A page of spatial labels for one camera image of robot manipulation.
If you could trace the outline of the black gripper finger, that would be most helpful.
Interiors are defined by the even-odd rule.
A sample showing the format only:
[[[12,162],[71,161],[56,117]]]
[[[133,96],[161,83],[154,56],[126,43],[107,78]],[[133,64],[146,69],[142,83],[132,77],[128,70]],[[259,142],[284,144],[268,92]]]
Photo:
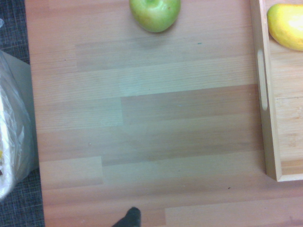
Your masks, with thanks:
[[[117,221],[113,227],[140,227],[141,211],[137,207],[131,207],[126,215]]]

